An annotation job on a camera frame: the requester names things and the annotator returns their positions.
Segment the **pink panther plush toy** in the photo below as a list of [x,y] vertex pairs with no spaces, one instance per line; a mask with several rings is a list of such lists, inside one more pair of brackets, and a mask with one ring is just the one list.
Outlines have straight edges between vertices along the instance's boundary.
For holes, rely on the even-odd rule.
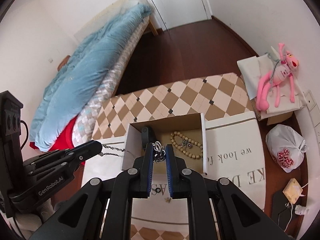
[[259,80],[255,103],[256,108],[259,111],[267,111],[269,109],[270,105],[267,101],[267,95],[273,87],[276,87],[276,100],[274,106],[279,106],[280,84],[287,79],[290,81],[290,101],[291,103],[295,103],[293,73],[297,70],[299,61],[290,51],[284,51],[284,47],[284,43],[278,43],[280,59],[275,63],[273,69]]

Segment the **white plastic shopping bag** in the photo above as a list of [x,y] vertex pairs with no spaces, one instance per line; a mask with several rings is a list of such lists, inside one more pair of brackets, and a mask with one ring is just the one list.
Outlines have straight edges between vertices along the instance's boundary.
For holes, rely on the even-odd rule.
[[266,135],[272,159],[286,172],[297,169],[304,160],[306,140],[292,127],[277,124]]

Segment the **wall socket strip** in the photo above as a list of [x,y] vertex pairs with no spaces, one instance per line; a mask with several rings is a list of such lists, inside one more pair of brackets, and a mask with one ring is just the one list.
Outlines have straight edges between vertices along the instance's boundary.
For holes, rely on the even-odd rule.
[[320,111],[319,111],[319,107],[313,97],[313,94],[310,90],[308,90],[305,93],[305,98],[306,98],[306,102],[307,102],[307,108],[309,110],[310,116],[311,116],[311,120],[313,123],[313,127],[315,129],[316,132],[316,137],[317,140],[319,141],[319,135],[320,135]]

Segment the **checkered mattress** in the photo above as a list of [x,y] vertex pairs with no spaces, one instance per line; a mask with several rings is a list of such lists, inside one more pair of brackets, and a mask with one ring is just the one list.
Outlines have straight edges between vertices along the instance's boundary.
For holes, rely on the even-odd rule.
[[[84,27],[75,34],[75,38],[78,41],[82,41],[86,36],[97,31],[114,16],[123,14],[131,7],[138,4],[148,5],[148,2],[147,0],[117,0],[84,25]],[[75,119],[72,131],[72,143],[74,146],[78,146],[92,139],[95,122],[98,118],[100,109],[103,106],[103,103],[113,97],[116,93],[129,59],[149,23],[150,17],[146,16],[129,38],[119,59],[107,72],[93,97]]]

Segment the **yellow tissue pack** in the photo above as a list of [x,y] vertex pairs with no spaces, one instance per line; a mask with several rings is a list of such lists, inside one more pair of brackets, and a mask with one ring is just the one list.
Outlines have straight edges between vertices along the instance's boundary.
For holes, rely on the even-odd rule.
[[284,196],[291,204],[296,204],[299,197],[303,196],[302,192],[303,189],[295,178],[290,179],[288,184],[283,189]]

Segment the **checkered printed tablecloth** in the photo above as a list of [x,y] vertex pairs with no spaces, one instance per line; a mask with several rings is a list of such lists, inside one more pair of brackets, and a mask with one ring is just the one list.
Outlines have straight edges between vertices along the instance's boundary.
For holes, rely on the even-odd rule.
[[194,141],[175,151],[186,165],[210,179],[228,178],[261,209],[266,180],[262,139],[244,83],[234,73],[177,81],[108,99],[92,139],[110,155],[85,163],[83,182],[116,177],[143,154],[141,131],[150,126],[162,145]]

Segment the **light blue quilt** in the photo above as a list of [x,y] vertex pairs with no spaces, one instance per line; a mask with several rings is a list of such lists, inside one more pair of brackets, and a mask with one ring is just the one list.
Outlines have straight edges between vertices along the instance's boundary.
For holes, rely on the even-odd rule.
[[68,123],[93,97],[129,38],[151,13],[150,6],[139,3],[116,14],[83,39],[44,90],[31,122],[31,146],[42,152],[52,148]]

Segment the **red bed sheet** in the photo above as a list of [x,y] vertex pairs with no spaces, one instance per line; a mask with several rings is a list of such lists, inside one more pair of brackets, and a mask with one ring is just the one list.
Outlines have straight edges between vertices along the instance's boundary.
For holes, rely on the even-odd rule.
[[49,149],[49,152],[55,151],[55,150],[66,150],[66,149],[74,148],[74,144],[72,141],[72,134],[73,134],[73,128],[74,128],[76,119],[77,119],[77,116],[74,117],[68,123],[68,125],[62,131],[62,133],[57,137],[53,146]]

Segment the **brown cardboard box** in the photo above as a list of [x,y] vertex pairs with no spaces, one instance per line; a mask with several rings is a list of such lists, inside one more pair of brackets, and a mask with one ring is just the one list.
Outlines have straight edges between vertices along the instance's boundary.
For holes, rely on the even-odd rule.
[[255,99],[253,99],[251,101],[255,115],[257,117],[258,121],[261,120],[266,120],[267,121],[267,125],[273,125],[273,124],[279,124],[285,120],[287,120],[288,118],[290,118],[293,115],[293,111],[295,110],[294,108],[289,108],[287,110],[276,110],[275,112],[272,113],[267,113],[266,111],[259,111],[256,108],[255,105]]

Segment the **brown pillow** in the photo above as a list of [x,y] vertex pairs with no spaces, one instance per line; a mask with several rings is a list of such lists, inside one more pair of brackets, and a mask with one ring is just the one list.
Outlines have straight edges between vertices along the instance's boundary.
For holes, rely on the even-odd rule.
[[57,67],[57,71],[59,71],[69,60],[71,56],[70,55],[67,55],[61,62],[60,64],[58,65]]

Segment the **black fitness band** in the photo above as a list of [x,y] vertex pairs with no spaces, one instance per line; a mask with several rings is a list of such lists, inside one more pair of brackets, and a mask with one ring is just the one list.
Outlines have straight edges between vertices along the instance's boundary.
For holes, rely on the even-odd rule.
[[144,126],[141,131],[142,149],[146,150],[149,143],[155,143],[157,141],[154,130],[150,126]]

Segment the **white door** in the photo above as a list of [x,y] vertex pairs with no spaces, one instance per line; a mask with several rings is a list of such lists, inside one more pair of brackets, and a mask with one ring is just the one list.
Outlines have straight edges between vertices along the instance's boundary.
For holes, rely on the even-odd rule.
[[211,19],[208,0],[149,0],[163,30]]

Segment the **white cardboard box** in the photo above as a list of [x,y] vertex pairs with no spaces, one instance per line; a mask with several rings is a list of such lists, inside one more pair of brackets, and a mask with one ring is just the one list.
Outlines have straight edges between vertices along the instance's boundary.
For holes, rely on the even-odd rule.
[[135,159],[143,156],[145,153],[142,149],[141,138],[141,131],[144,126],[150,126],[154,130],[156,138],[162,146],[172,143],[170,135],[175,131],[181,132],[181,134],[186,137],[199,142],[202,148],[193,146],[190,149],[190,153],[193,155],[202,155],[200,159],[190,158],[176,148],[174,149],[174,154],[177,157],[183,158],[188,168],[202,175],[207,174],[206,121],[202,113],[171,116],[158,120],[129,124],[125,135],[123,170],[132,167]]

